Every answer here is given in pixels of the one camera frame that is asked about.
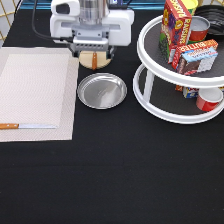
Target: plate rim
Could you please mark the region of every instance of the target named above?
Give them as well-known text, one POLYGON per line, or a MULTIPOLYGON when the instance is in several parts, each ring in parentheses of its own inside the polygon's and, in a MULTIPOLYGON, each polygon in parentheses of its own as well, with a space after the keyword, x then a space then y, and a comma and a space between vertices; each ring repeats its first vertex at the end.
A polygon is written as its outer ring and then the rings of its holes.
POLYGON ((93 108, 93 109, 99 109, 99 110, 105 110, 105 109, 110 109, 110 108, 113 108, 113 107, 116 107, 117 105, 119 105, 120 103, 122 103, 123 101, 124 101, 124 99, 126 98, 126 95, 127 95, 127 86, 126 86, 126 84, 125 84, 125 82, 120 78, 120 77, 118 77, 118 76, 116 76, 116 75, 113 75, 113 74, 111 74, 111 73, 95 73, 95 74, 92 74, 92 75, 89 75, 89 76, 87 76, 87 77, 85 77, 80 83, 79 83, 79 85, 78 85, 78 88, 77 88, 77 94, 78 94, 78 97, 79 97, 79 99, 80 99, 80 101, 83 103, 83 104, 85 104, 86 106, 88 106, 88 107, 90 107, 90 108, 93 108), (88 104, 86 101, 85 101, 85 98, 83 98, 81 95, 81 93, 83 92, 83 90, 82 90, 82 86, 87 82, 87 80, 91 80, 91 78, 92 79, 94 79, 94 78, 96 78, 96 77, 100 77, 100 76, 104 76, 104 75, 109 75, 110 77, 113 77, 113 78, 116 78, 116 79, 118 79, 121 83, 122 83, 122 86, 123 86, 123 88, 124 88, 124 94, 123 94, 123 96, 115 103, 115 104, 112 104, 111 106, 109 106, 109 107, 94 107, 94 106, 92 106, 92 105, 90 105, 90 104, 88 104))

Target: metal grid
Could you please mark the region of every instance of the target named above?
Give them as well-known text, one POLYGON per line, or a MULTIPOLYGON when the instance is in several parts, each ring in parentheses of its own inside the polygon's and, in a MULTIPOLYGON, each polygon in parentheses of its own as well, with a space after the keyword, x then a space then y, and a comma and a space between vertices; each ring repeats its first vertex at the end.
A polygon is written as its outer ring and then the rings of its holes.
MULTIPOLYGON (((3 1, 3 0, 0 0, 0 7, 2 8, 1 13, 0 13, 0 19, 6 18, 6 21, 7 21, 7 23, 2 24, 2 26, 4 26, 4 30, 5 29, 9 30, 10 27, 12 26, 12 22, 13 22, 12 16, 15 13, 16 4, 17 4, 18 1, 19 0, 7 0, 7 2, 6 2, 6 1, 3 1), (10 8, 10 10, 9 10, 8 9, 9 7, 6 6, 6 3, 7 4, 12 3, 13 8, 11 7, 12 9, 10 8)), ((2 45, 2 42, 5 41, 6 37, 7 37, 7 33, 3 32, 1 30, 1 27, 0 27, 0 47, 2 45)))
POLYGON ((215 1, 224 6, 224 0, 223 1, 221 1, 221 0, 215 0, 215 1))

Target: snack box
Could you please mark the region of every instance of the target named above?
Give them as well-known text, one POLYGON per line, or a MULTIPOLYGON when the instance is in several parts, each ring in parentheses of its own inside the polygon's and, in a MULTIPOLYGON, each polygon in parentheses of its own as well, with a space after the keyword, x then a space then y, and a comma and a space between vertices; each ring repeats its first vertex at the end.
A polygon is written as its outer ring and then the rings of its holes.
POLYGON ((192 15, 181 0, 166 0, 160 32, 162 55, 172 63, 178 46, 186 45, 192 15))
POLYGON ((191 75, 196 72, 210 70, 218 53, 212 47, 207 49, 186 51, 181 55, 177 73, 191 75))
POLYGON ((183 87, 183 95, 185 98, 194 98, 198 96, 199 89, 183 87))
POLYGON ((213 47, 214 50, 216 50, 218 47, 218 43, 212 39, 212 40, 207 40, 207 41, 203 41, 203 42, 199 42, 195 44, 189 44, 186 46, 177 47, 174 58, 173 58, 173 62, 172 62, 173 68, 177 69, 182 53, 186 51, 190 51, 190 50, 206 49, 210 47, 213 47))

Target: orange knife handle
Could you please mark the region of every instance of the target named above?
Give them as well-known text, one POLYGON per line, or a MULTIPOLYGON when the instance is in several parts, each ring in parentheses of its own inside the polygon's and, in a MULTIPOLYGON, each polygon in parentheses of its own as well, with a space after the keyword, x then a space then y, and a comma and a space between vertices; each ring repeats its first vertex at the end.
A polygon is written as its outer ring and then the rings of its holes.
POLYGON ((0 129, 18 129, 19 124, 0 124, 0 129))
POLYGON ((93 53, 93 62, 92 62, 92 69, 96 70, 97 69, 97 53, 93 53))

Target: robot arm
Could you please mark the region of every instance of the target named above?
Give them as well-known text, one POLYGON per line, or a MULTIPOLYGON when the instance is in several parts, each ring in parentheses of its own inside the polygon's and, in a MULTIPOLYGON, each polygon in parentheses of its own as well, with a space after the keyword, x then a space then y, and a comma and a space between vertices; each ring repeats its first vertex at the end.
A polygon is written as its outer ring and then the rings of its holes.
POLYGON ((51 36, 73 40, 74 55, 85 51, 110 51, 111 47, 131 43, 132 10, 110 10, 107 0, 53 0, 50 21, 51 36))

